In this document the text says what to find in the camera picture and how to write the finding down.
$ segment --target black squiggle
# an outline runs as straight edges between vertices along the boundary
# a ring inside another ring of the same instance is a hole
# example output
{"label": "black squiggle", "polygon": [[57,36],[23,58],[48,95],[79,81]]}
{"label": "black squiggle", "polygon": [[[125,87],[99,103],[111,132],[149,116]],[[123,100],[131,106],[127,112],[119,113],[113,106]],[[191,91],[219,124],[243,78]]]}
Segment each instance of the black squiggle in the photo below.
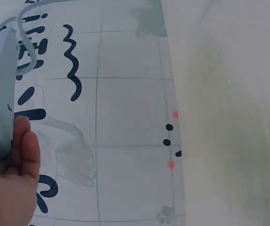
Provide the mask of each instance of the black squiggle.
{"label": "black squiggle", "polygon": [[71,60],[73,63],[73,67],[72,67],[71,71],[68,73],[68,78],[72,82],[74,82],[74,84],[76,85],[76,91],[73,94],[73,96],[71,97],[71,101],[75,101],[79,98],[80,94],[82,93],[82,83],[79,80],[79,78],[75,75],[75,73],[77,72],[78,67],[79,67],[79,62],[78,62],[78,59],[72,55],[72,51],[76,46],[76,41],[71,39],[71,36],[73,34],[73,27],[71,25],[68,25],[68,24],[65,24],[64,27],[66,29],[68,29],[68,31],[69,31],[67,36],[64,38],[64,41],[71,43],[70,48],[64,53],[64,56],[67,57],[69,60]]}

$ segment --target black dot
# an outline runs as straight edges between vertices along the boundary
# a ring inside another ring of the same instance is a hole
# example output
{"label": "black dot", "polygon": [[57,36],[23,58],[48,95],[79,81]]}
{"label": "black dot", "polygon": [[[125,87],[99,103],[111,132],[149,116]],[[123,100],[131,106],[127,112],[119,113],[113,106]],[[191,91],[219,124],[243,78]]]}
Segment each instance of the black dot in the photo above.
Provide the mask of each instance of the black dot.
{"label": "black dot", "polygon": [[48,13],[43,14],[41,17],[44,19],[48,16]]}
{"label": "black dot", "polygon": [[178,152],[176,152],[176,157],[181,157],[182,156],[182,151],[179,150]]}
{"label": "black dot", "polygon": [[165,146],[169,146],[169,145],[171,145],[171,141],[169,139],[165,139],[165,140],[163,140],[163,144]]}
{"label": "black dot", "polygon": [[168,131],[172,131],[173,130],[173,126],[171,124],[167,124],[165,126],[165,128],[168,130]]}

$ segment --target paw print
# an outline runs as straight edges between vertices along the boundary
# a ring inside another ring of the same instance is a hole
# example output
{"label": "paw print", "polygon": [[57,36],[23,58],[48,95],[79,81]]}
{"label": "paw print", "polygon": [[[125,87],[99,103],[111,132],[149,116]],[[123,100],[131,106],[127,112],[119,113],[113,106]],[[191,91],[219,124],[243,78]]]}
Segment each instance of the paw print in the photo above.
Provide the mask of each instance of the paw print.
{"label": "paw print", "polygon": [[157,214],[157,219],[159,220],[159,223],[162,225],[164,222],[166,222],[167,225],[170,225],[173,220],[173,214],[174,214],[174,207],[169,206],[162,206],[161,213]]}
{"label": "paw print", "polygon": [[58,185],[53,178],[47,175],[40,175],[39,183],[48,185],[50,187],[50,189],[47,191],[41,191],[40,193],[36,193],[37,205],[39,206],[41,212],[48,213],[47,204],[43,200],[42,196],[46,198],[52,198],[56,196],[58,193]]}

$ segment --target printed plastic sheet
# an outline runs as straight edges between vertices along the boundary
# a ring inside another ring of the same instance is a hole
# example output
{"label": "printed plastic sheet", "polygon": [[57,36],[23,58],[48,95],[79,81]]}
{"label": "printed plastic sheet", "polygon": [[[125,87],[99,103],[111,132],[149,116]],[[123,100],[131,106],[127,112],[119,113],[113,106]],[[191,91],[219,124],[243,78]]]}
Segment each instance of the printed plastic sheet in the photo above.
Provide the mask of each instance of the printed plastic sheet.
{"label": "printed plastic sheet", "polygon": [[[0,23],[34,2],[0,0]],[[183,226],[160,0],[55,3],[27,13],[23,24],[38,56],[15,91],[15,115],[29,117],[41,146],[31,226]],[[19,69],[30,62],[20,45]]]}

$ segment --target white cable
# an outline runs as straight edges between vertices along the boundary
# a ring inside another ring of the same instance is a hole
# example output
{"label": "white cable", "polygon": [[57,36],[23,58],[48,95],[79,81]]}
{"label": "white cable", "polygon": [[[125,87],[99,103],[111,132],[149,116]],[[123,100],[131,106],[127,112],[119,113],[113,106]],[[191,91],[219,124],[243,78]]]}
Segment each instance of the white cable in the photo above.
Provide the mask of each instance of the white cable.
{"label": "white cable", "polygon": [[21,70],[17,70],[16,75],[22,75],[22,74],[26,74],[26,73],[32,71],[32,69],[35,67],[36,62],[37,62],[35,48],[33,47],[32,43],[30,42],[29,38],[27,37],[26,32],[23,29],[23,21],[22,21],[23,15],[26,12],[28,12],[34,8],[48,5],[48,4],[52,4],[52,3],[64,2],[64,1],[75,1],[75,0],[43,0],[43,1],[38,1],[38,2],[32,3],[29,6],[26,6],[24,9],[22,9],[22,11],[18,14],[17,17],[11,17],[0,24],[0,30],[1,30],[2,27],[5,26],[6,24],[8,24],[9,22],[12,22],[14,20],[16,21],[17,30],[20,33],[22,41],[25,44],[25,47],[27,48],[27,50],[29,52],[29,56],[31,57],[31,63],[26,68],[21,69]]}

